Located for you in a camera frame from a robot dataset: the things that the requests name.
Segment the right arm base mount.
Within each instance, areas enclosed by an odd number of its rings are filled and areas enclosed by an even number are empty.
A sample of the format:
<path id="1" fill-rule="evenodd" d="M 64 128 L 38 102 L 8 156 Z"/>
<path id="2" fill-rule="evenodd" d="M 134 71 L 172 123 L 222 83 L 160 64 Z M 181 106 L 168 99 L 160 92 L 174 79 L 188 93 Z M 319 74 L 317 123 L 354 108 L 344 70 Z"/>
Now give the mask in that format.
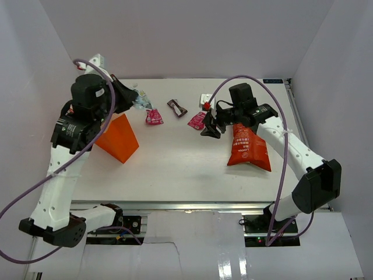
<path id="1" fill-rule="evenodd" d="M 266 247 L 265 240 L 270 220 L 264 215 L 244 215 L 238 223 L 243 227 L 246 248 Z M 272 243 L 271 247 L 298 247 L 300 239 L 296 221 L 292 221 L 283 233 Z"/>

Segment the red chips bag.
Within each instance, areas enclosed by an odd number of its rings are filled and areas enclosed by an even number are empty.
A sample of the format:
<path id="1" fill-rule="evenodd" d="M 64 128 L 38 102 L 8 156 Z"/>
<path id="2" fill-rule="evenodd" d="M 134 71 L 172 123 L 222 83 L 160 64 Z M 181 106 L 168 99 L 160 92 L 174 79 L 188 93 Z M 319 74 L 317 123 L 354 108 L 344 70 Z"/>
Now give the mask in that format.
<path id="1" fill-rule="evenodd" d="M 249 163 L 268 172 L 272 171 L 266 142 L 250 128 L 233 125 L 231 156 L 227 166 Z"/>

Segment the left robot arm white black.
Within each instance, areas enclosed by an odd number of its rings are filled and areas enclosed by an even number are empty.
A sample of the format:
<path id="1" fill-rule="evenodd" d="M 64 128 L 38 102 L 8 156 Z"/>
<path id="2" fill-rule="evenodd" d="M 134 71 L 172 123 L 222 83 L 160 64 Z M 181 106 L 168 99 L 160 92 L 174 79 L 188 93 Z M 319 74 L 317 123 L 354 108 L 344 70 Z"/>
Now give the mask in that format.
<path id="1" fill-rule="evenodd" d="M 19 230 L 42 238 L 58 247 L 75 247 L 85 233 L 106 228 L 111 233 L 122 229 L 123 211 L 114 204 L 100 204 L 84 211 L 71 211 L 71 201 L 80 171 L 89 156 L 84 148 L 93 141 L 109 119 L 112 96 L 114 111 L 129 110 L 138 94 L 110 76 L 114 91 L 98 74 L 79 76 L 71 86 L 72 100 L 65 103 L 51 137 L 48 175 L 37 206 Z"/>

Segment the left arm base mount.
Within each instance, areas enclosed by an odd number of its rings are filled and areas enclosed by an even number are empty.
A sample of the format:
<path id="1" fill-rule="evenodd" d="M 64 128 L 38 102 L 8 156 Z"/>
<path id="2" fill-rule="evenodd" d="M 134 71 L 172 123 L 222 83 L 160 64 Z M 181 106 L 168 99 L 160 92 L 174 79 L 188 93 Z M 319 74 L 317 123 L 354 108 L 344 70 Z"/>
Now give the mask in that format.
<path id="1" fill-rule="evenodd" d="M 141 245 L 145 238 L 147 217 L 123 216 L 119 219 L 118 226 L 129 229 L 136 237 L 123 229 L 97 230 L 87 235 L 86 244 L 90 245 Z"/>

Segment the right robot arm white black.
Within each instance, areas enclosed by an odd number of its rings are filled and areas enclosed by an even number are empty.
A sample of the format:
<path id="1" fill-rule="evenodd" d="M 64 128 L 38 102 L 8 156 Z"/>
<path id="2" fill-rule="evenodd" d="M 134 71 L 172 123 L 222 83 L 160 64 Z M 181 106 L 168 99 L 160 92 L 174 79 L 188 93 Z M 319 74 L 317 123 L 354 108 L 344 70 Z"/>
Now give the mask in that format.
<path id="1" fill-rule="evenodd" d="M 278 232 L 284 220 L 300 213 L 310 214 L 340 195 L 342 167 L 337 160 L 325 160 L 286 130 L 275 109 L 257 103 L 249 84 L 232 86 L 229 92 L 228 108 L 222 108 L 210 94 L 200 96 L 199 107 L 206 111 L 201 134 L 219 139 L 226 126 L 242 124 L 286 159 L 298 179 L 290 195 L 265 208 L 263 225 L 267 231 Z"/>

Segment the grey Himalaya mint packet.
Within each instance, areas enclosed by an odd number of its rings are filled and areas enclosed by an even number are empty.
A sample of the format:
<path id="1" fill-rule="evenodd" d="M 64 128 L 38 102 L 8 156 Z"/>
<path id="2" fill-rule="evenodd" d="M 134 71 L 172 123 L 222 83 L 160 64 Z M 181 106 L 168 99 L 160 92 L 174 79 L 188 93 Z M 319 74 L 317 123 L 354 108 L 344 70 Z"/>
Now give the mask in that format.
<path id="1" fill-rule="evenodd" d="M 134 108 L 138 110 L 152 110 L 153 105 L 147 94 L 143 90 L 134 89 L 134 91 L 138 94 L 136 100 L 133 102 Z"/>

